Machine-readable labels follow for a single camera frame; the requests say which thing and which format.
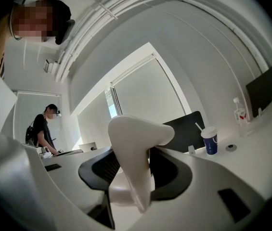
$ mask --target necklace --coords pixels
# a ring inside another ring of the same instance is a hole
[[[13,33],[12,19],[13,19],[14,6],[12,7],[12,11],[11,11],[11,14],[10,14],[10,21],[9,21],[10,33],[11,33],[11,35],[13,36],[13,38],[14,38],[15,40],[21,40],[22,37],[17,38],[17,37],[14,35],[14,33]]]

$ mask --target cup lid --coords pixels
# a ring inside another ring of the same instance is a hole
[[[217,129],[215,127],[208,127],[202,130],[201,136],[204,139],[209,139],[217,134]]]

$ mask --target white desk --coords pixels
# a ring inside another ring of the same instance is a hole
[[[262,197],[272,197],[272,103],[262,114],[262,123],[254,119],[249,125],[254,131],[246,138],[233,135],[218,142],[218,152],[208,155],[205,148],[196,150],[196,156],[219,163],[243,179]],[[233,152],[225,150],[235,144]]]

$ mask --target blue cup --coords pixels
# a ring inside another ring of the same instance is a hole
[[[215,127],[208,127],[202,130],[201,136],[203,138],[207,154],[213,155],[217,153],[217,129]]]

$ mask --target backpack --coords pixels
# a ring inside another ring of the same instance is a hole
[[[31,125],[26,129],[26,144],[28,145],[34,145],[34,128],[32,127],[32,124],[34,121],[32,121]]]

